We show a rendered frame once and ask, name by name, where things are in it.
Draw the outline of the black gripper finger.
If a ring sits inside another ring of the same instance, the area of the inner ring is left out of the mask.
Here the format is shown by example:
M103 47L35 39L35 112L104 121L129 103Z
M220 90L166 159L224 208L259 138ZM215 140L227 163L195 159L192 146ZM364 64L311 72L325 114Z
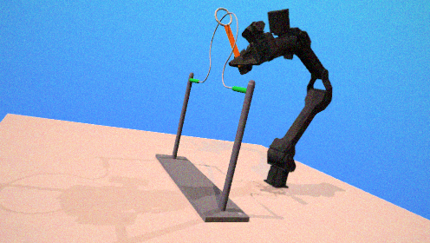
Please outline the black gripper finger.
M261 59L254 43L247 45L244 53L230 61L231 65L258 65L259 63L261 63Z
M242 53L244 53L244 52L245 52L245 49L242 49L242 50L240 51L240 55L241 55ZM237 67L237 68L238 68L238 65L231 65L231 64L230 64L230 62L228 62L228 63L229 63L229 66ZM249 70L249 69L251 69L251 68L252 68L252 65L244 65L243 67L239 67L239 68Z

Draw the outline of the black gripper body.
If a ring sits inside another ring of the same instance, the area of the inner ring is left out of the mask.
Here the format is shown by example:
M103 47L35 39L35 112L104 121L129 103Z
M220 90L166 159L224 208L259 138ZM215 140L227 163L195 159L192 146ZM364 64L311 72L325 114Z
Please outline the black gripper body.
M263 43L257 42L254 46L257 49L258 55L261 59L261 63L258 65L264 63L264 62L270 62L273 59L279 57L280 55L280 47L277 41L274 39L273 35L270 32L263 33L259 38L259 40L264 40ZM242 68L238 68L239 73L241 75L244 75L252 70L246 70Z

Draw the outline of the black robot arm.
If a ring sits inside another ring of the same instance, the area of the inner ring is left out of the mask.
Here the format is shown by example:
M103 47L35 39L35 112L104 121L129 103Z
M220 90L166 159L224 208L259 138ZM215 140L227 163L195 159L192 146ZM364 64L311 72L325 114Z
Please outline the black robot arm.
M332 86L329 82L329 72L311 48L311 39L306 30L298 27L290 27L289 9L267 12L269 32L280 47L279 57L284 60L292 60L297 56L304 67L310 72L310 80L307 85L307 95L304 97L304 107L296 117L288 132L281 139L275 138L267 151L267 164L270 170L267 176L268 183L272 187L288 187L286 184L288 174L296 169L293 157L295 146L306 128L310 125L317 113L325 110L332 100ZM263 21L252 22L242 33L242 37L254 45L264 40L258 38L265 32ZM316 79L322 80L326 89L314 88Z

